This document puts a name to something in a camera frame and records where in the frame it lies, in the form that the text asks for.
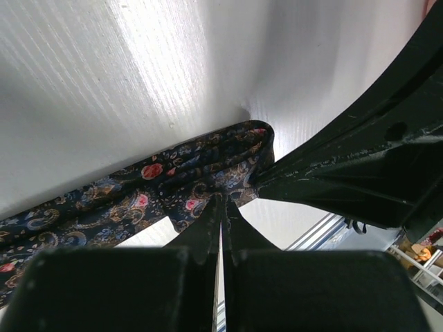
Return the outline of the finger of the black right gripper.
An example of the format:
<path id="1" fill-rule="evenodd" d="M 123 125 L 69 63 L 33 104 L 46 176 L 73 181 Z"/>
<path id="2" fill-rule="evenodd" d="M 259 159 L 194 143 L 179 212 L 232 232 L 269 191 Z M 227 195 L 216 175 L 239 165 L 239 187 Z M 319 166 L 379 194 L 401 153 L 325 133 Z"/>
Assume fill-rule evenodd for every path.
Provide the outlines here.
<path id="1" fill-rule="evenodd" d="M 422 238 L 442 219 L 442 2 L 344 112 L 256 179 L 300 203 Z"/>

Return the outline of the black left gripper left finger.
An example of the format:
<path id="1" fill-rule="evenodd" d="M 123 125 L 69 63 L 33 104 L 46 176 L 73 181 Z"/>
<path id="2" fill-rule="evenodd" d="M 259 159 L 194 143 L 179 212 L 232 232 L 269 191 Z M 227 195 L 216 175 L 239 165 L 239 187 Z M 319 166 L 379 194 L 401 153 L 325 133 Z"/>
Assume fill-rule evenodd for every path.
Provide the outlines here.
<path id="1" fill-rule="evenodd" d="M 222 198 L 162 248 L 61 248 L 26 268 L 2 331 L 215 331 Z"/>

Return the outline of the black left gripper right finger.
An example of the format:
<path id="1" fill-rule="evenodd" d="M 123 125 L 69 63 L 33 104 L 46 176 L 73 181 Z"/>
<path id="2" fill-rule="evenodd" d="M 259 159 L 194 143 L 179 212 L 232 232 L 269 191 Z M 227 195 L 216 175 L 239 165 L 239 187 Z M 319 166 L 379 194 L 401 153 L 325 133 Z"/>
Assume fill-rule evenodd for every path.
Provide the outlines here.
<path id="1" fill-rule="evenodd" d="M 228 331 L 430 331 L 401 264 L 381 251 L 283 251 L 223 199 Z"/>

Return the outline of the dark floral paisley tie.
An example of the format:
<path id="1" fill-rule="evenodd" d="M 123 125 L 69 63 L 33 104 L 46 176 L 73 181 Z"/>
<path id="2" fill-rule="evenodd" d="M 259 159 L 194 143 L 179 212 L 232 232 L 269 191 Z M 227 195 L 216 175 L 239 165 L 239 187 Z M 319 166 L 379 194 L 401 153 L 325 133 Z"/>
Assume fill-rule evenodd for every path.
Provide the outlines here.
<path id="1" fill-rule="evenodd" d="M 176 232 L 196 221 L 211 197 L 241 206 L 257 197 L 254 178 L 272 165 L 274 131 L 249 120 L 147 157 L 1 222 L 1 305 L 26 266 L 56 247 L 114 247 L 169 218 Z"/>

